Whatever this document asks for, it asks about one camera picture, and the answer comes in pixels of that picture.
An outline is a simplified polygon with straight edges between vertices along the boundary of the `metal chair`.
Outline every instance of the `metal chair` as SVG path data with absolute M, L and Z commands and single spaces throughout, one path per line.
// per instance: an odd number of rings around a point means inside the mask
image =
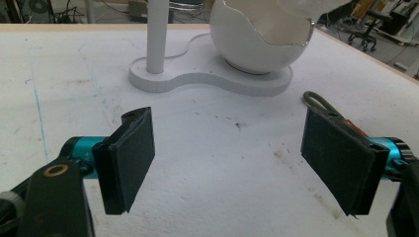
M 171 0 L 169 23 L 173 23 L 175 12 L 198 14 L 204 9 L 205 0 Z
M 371 16 L 374 18 L 373 22 L 370 24 L 370 26 L 368 27 L 366 32 L 357 32 L 357 31 L 353 31 L 351 32 L 351 35 L 348 38 L 348 44 L 352 45 L 354 43 L 354 39 L 355 38 L 360 38 L 362 39 L 361 44 L 363 45 L 363 51 L 368 51 L 368 44 L 371 42 L 373 43 L 373 46 L 371 47 L 370 51 L 376 51 L 376 45 L 377 45 L 377 40 L 376 38 L 370 36 L 370 32 L 373 30 L 373 28 L 377 25 L 377 20 L 382 20 L 384 22 L 391 22 L 392 21 L 392 17 L 382 14 L 380 12 L 377 11 L 373 11 L 373 10 L 369 10 L 367 12 L 368 16 Z

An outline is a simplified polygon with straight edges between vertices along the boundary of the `floor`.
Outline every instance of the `floor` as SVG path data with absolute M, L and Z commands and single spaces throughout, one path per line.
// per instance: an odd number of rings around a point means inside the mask
M 66 8 L 66 1 L 54 2 L 58 0 L 52 0 L 52 7 L 54 11 L 62 11 Z M 116 4 L 106 3 L 103 0 L 96 0 L 95 15 L 97 24 L 138 24 L 138 22 L 131 21 L 128 15 L 128 4 Z M 75 18 L 78 23 L 86 23 L 84 1 L 83 0 L 71 0 L 70 6 L 77 7 L 79 16 Z M 175 13 L 174 23 L 177 24 L 206 24 L 210 21 L 210 11 L 203 10 L 199 14 L 182 14 Z M 317 29 L 327 33 L 337 40 L 347 42 L 349 33 L 345 32 L 345 28 L 340 26 L 316 26 Z M 394 65 L 395 62 L 402 63 L 406 66 L 410 66 L 415 60 L 418 59 L 419 46 L 414 44 L 406 43 L 405 45 L 399 45 L 393 39 L 387 38 L 384 35 L 380 35 L 377 32 L 372 32 L 372 36 L 378 39 L 377 50 L 374 52 L 367 51 L 366 54 L 376 58 L 377 60 L 388 64 L 389 66 L 396 68 L 399 71 L 404 71 Z M 419 41 L 419 34 L 413 39 Z M 354 48 L 362 50 L 361 41 L 354 40 Z

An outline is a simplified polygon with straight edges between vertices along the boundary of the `white lamp base plate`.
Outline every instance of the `white lamp base plate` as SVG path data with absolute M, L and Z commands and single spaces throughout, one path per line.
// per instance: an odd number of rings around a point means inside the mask
M 265 75 L 233 68 L 216 50 L 209 34 L 193 37 L 183 52 L 166 57 L 161 74 L 147 72 L 145 57 L 134 61 L 129 70 L 129 82 L 139 90 L 151 93 L 204 83 L 242 95 L 271 97 L 286 91 L 292 79 L 290 67 Z

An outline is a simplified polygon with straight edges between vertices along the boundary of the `white tabletop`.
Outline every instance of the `white tabletop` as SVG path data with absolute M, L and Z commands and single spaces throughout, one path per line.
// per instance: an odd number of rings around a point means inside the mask
M 208 31 L 173 28 L 168 53 Z M 110 135 L 123 113 L 151 106 L 156 156 L 131 212 L 105 215 L 98 182 L 85 182 L 97 236 L 386 236 L 398 184 L 380 182 L 370 215 L 346 216 L 300 155 L 301 95 L 315 91 L 367 134 L 418 153 L 413 79 L 315 32 L 279 96 L 201 84 L 150 94 L 127 80 L 145 40 L 139 26 L 0 27 L 0 191 L 68 138 Z

